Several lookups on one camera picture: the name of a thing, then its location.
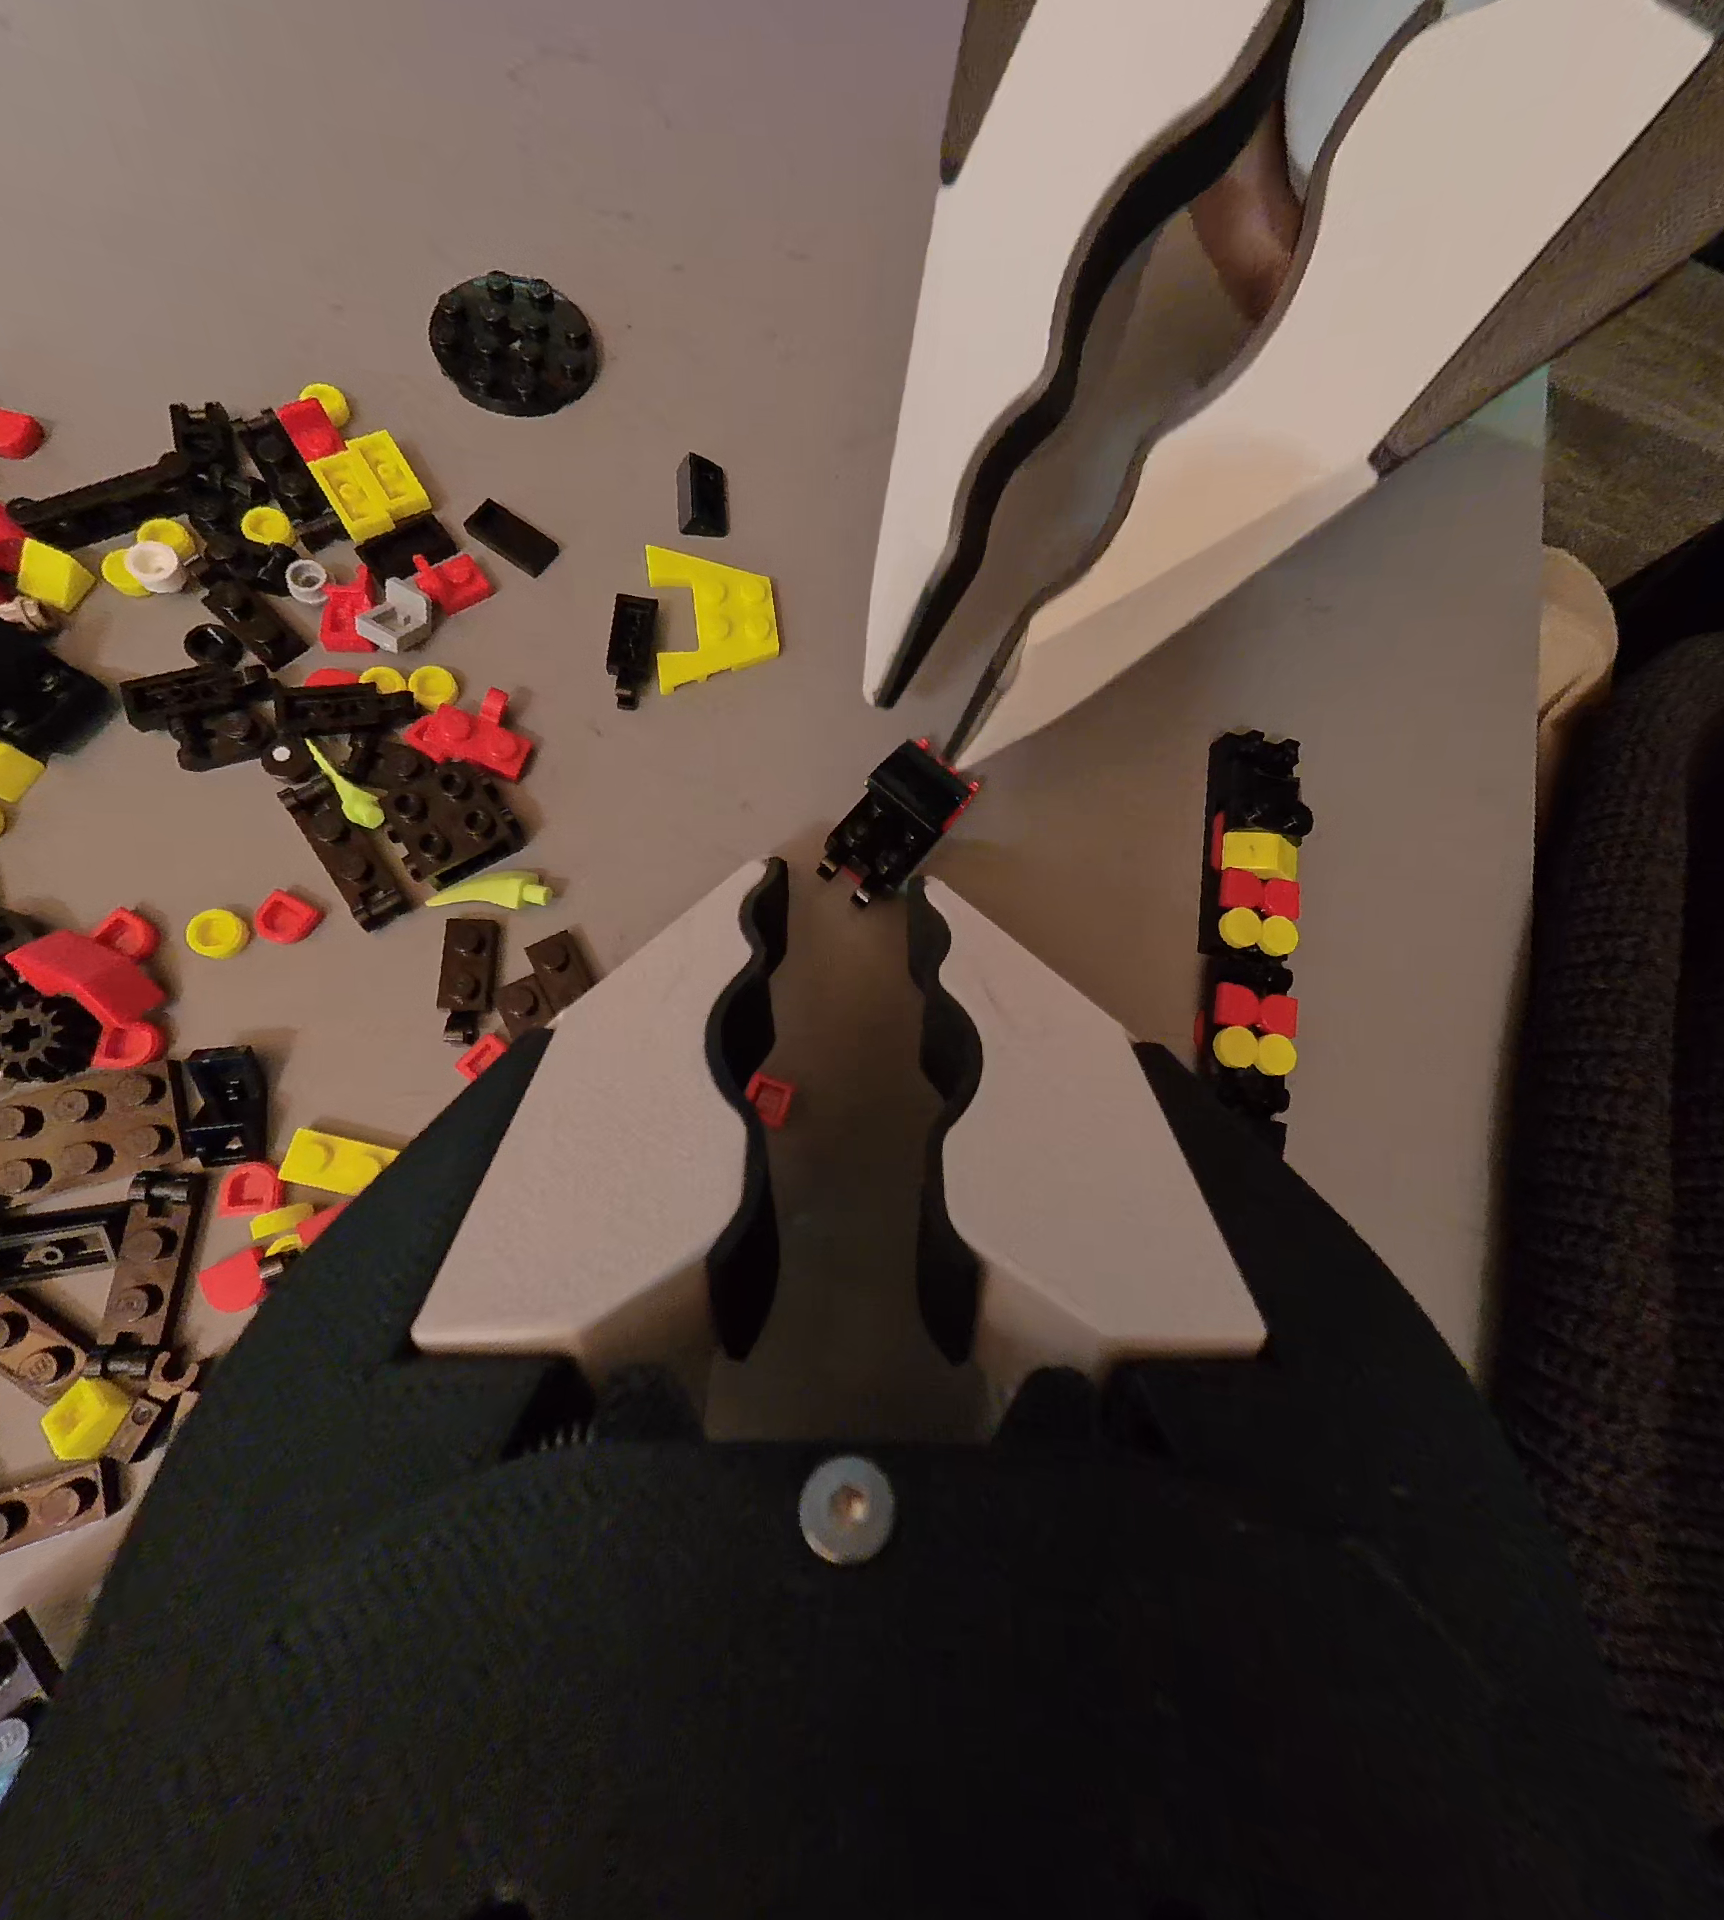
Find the person's dark knit clothing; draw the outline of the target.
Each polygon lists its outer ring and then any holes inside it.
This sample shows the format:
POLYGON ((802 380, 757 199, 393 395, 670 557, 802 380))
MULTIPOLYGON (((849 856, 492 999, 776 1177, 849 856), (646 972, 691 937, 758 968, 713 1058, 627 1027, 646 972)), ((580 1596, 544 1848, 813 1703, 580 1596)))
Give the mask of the person's dark knit clothing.
POLYGON ((1613 684, 1538 858, 1492 1391, 1623 1711, 1724 1824, 1724 635, 1613 684))

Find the small black red lego assembly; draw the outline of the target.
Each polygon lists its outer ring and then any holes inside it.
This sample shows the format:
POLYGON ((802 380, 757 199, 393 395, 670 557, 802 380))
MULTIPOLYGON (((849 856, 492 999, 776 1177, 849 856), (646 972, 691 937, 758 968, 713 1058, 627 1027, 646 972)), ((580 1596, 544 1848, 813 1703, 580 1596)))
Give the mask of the small black red lego assembly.
POLYGON ((980 780, 908 737, 865 780, 865 799, 824 830, 821 881, 849 873, 849 902, 892 898, 975 804, 980 780))

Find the pile of loose lego pieces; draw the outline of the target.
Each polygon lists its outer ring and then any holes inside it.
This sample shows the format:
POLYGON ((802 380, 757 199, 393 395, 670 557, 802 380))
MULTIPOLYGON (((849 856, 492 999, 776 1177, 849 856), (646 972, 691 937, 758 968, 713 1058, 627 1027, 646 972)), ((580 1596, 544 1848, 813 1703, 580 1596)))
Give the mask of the pile of loose lego pieces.
MULTIPOLYGON (((401 664, 492 582, 401 440, 342 428, 332 386, 252 419, 171 402, 157 459, 0 496, 0 837, 125 716, 184 775, 266 769, 360 933, 511 868, 532 743, 506 692, 471 703, 444 664, 401 664), (304 737, 384 829, 335 811, 304 737)), ((0 468, 43 440, 0 408, 0 468)), ((205 1224, 245 1221, 200 1273, 209 1310, 245 1310, 387 1159, 314 1128, 271 1149, 245 1039, 171 1054, 146 909, 63 926, 0 892, 0 1557, 104 1521, 195 1403, 205 1365, 177 1336, 205 1224)))

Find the black lego tile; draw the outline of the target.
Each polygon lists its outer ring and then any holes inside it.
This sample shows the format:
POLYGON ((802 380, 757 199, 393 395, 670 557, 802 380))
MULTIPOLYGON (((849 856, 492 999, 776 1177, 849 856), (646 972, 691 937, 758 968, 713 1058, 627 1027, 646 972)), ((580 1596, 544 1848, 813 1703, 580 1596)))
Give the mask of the black lego tile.
POLYGON ((543 582, 560 563, 560 544, 500 501, 482 501, 475 515, 465 515, 465 535, 491 545, 526 582, 543 582))

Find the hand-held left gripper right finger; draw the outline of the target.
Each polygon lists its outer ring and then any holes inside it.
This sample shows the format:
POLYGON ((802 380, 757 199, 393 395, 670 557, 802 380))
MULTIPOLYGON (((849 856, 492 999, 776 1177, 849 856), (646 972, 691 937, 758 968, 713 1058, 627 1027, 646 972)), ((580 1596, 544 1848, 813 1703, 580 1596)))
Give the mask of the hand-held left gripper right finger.
POLYGON ((948 1365, 1247 1359, 1261 1315, 1128 1032, 942 881, 908 889, 918 1302, 948 1365))

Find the black round lego plate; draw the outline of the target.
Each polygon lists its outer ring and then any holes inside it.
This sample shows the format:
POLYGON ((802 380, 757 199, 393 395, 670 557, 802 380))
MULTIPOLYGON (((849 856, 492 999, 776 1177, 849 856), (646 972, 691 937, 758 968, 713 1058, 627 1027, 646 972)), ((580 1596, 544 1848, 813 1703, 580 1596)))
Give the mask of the black round lego plate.
POLYGON ((428 349, 465 402, 551 419, 604 371, 593 321, 543 274, 482 273, 433 306, 428 349))

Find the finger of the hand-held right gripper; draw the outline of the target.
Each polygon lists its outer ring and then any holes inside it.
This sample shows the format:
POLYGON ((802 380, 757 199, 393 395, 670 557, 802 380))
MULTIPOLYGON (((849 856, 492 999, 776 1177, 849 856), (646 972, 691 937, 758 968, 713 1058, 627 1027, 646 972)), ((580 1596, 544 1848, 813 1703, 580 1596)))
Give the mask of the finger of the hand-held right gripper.
POLYGON ((1086 331, 1128 258, 1187 212, 1247 321, 1289 292, 1295 35, 1289 0, 963 10, 875 544, 875 706, 908 692, 981 571, 998 502, 1067 419, 1086 331))
POLYGON ((1718 27, 1724 4, 1451 4, 1366 66, 1280 309, 1139 450, 1108 535, 1026 614, 948 751, 975 766, 1044 731, 1363 501, 1401 415, 1718 27))

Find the long black lego assembly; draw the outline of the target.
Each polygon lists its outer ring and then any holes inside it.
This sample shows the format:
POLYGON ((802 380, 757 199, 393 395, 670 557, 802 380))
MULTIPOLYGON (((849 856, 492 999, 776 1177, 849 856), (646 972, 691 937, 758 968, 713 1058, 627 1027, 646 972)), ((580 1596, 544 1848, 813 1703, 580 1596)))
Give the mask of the long black lego assembly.
POLYGON ((1192 1027, 1206 1088, 1271 1157, 1289 1142, 1303 999, 1303 747, 1270 731, 1220 731, 1206 755, 1202 837, 1202 1009, 1192 1027))

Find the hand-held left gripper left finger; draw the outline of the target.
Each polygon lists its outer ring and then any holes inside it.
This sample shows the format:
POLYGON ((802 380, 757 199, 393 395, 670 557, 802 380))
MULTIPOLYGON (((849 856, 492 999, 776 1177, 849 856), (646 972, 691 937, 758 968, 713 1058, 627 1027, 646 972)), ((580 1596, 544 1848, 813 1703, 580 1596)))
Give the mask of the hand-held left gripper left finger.
POLYGON ((745 1359, 780 1294, 769 1138, 786 863, 742 863, 544 1027, 412 1321, 433 1355, 745 1359))

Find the yellow wedge lego plate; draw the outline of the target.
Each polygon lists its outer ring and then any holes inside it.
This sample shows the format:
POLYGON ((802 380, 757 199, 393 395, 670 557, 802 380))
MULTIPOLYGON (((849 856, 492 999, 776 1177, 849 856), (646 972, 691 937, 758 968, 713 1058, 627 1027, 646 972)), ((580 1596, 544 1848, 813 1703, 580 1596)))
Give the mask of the yellow wedge lego plate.
POLYGON ((697 631, 691 647, 656 654, 658 692, 780 660, 780 607, 769 573, 670 545, 646 545, 643 557, 656 588, 689 588, 697 631))

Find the black lego clip plate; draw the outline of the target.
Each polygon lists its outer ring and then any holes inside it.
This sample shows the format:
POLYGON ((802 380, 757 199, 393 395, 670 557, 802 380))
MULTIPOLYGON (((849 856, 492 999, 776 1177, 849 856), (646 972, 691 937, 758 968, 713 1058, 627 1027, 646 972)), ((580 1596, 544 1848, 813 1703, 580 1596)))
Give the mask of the black lego clip plate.
POLYGON ((621 711, 643 706, 643 692, 658 684, 658 603, 652 595, 615 595, 608 617, 604 669, 621 711))

